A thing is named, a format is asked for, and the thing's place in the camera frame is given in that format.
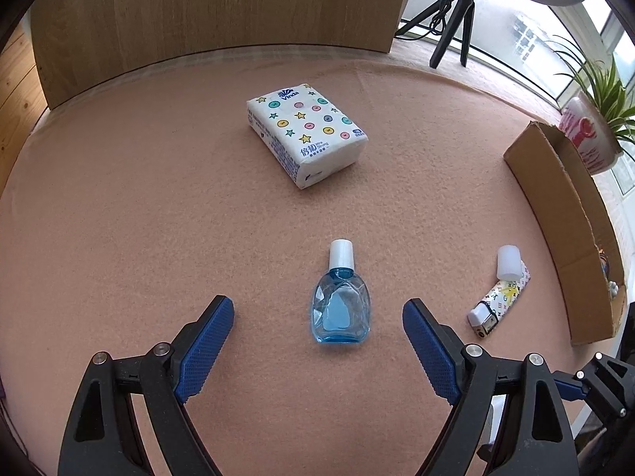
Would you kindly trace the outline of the green spider plant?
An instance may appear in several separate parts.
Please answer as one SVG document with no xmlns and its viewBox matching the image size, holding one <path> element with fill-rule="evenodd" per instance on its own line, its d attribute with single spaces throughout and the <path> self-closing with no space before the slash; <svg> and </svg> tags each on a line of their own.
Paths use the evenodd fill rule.
<svg viewBox="0 0 635 476">
<path fill-rule="evenodd" d="M 634 96 L 626 91 L 615 59 L 609 63 L 589 59 L 565 36 L 555 36 L 548 44 L 567 69 L 558 75 L 566 76 L 577 86 L 607 124 L 620 152 L 631 156 L 623 146 L 634 145 Z"/>
</svg>

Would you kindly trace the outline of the red white flower pot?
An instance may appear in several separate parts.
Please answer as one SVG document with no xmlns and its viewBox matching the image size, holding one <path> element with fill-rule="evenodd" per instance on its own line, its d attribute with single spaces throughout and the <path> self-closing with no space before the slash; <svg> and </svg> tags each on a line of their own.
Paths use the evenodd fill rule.
<svg viewBox="0 0 635 476">
<path fill-rule="evenodd" d="M 582 92 L 565 104 L 558 127 L 576 147 L 591 175 L 611 169 L 622 155 L 615 133 Z"/>
</svg>

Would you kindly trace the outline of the patterned white lighter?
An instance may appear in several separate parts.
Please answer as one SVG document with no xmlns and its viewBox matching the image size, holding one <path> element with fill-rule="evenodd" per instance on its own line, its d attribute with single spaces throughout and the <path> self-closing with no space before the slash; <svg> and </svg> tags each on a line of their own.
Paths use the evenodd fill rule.
<svg viewBox="0 0 635 476">
<path fill-rule="evenodd" d="M 521 262 L 522 276 L 517 280 L 499 280 L 467 314 L 469 326 L 478 338 L 490 335 L 521 296 L 531 280 L 529 269 Z"/>
</svg>

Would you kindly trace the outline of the white neck roller massager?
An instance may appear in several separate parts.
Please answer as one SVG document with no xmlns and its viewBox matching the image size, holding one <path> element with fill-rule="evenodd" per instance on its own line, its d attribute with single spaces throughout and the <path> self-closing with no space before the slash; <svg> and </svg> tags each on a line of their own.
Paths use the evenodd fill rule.
<svg viewBox="0 0 635 476">
<path fill-rule="evenodd" d="M 611 280 L 610 282 L 608 282 L 608 289 L 609 289 L 609 293 L 611 297 L 615 299 L 615 297 L 617 297 L 617 294 L 619 292 L 619 285 L 616 282 L 613 282 Z"/>
</svg>

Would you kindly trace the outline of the black tripod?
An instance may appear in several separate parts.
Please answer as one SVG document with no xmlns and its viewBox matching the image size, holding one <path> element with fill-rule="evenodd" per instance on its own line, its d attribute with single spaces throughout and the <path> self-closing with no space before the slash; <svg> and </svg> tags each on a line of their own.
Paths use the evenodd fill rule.
<svg viewBox="0 0 635 476">
<path fill-rule="evenodd" d="M 473 33 L 473 21 L 475 20 L 476 0 L 436 0 L 414 18 L 406 21 L 395 32 L 396 39 L 407 39 L 407 33 L 414 27 L 421 26 L 429 21 L 427 30 L 418 40 L 429 35 L 438 35 L 439 40 L 429 58 L 429 66 L 436 69 L 443 60 L 446 50 L 458 29 L 462 29 L 460 64 L 463 68 L 467 65 L 471 34 Z"/>
</svg>

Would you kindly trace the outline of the light wooden slat panel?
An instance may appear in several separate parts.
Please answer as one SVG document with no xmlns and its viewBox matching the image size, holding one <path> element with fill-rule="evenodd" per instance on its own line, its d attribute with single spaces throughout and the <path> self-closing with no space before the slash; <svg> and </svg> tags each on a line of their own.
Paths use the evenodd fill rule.
<svg viewBox="0 0 635 476">
<path fill-rule="evenodd" d="M 17 25 L 1 52 L 0 75 L 0 188 L 4 190 L 21 149 L 47 109 L 25 21 Z"/>
</svg>

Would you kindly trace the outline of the blue eye drop bottle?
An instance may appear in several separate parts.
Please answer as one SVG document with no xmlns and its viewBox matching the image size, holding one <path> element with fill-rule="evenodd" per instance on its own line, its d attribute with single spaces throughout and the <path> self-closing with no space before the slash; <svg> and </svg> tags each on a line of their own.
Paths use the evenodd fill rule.
<svg viewBox="0 0 635 476">
<path fill-rule="evenodd" d="M 369 291 L 355 270 L 350 240 L 331 242 L 328 270 L 314 288 L 309 314 L 311 334 L 320 344 L 360 344 L 368 338 Z"/>
</svg>

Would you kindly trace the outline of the patterned tissue pack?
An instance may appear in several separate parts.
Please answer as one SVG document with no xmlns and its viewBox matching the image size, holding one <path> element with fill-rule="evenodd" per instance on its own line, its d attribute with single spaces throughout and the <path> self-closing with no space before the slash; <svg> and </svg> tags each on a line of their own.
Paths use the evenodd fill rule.
<svg viewBox="0 0 635 476">
<path fill-rule="evenodd" d="M 308 84 L 246 102 L 248 123 L 300 189 L 353 165 L 367 134 L 331 99 Z"/>
</svg>

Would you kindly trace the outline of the brown cardboard box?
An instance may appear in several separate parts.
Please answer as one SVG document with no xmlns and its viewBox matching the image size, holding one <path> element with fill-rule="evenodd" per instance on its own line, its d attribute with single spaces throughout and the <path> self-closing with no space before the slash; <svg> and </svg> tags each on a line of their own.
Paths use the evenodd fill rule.
<svg viewBox="0 0 635 476">
<path fill-rule="evenodd" d="M 591 174 L 563 132 L 532 121 L 504 153 L 558 273 L 573 346 L 616 335 L 626 305 L 621 253 Z M 608 282 L 619 285 L 617 297 Z"/>
</svg>

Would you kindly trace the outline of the translucent white cap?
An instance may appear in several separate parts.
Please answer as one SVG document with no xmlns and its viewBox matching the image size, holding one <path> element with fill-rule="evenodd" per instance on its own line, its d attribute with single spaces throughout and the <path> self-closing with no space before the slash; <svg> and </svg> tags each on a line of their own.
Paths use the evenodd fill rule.
<svg viewBox="0 0 635 476">
<path fill-rule="evenodd" d="M 497 250 L 496 277 L 505 282 L 515 282 L 523 276 L 523 263 L 518 246 L 502 245 Z"/>
</svg>

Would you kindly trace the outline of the large wooden board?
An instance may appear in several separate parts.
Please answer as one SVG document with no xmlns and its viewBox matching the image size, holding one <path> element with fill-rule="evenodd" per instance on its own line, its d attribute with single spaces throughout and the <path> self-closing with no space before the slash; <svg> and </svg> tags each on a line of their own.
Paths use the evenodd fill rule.
<svg viewBox="0 0 635 476">
<path fill-rule="evenodd" d="M 167 59 L 239 46 L 387 52 L 404 0 L 35 0 L 31 43 L 49 106 Z"/>
</svg>

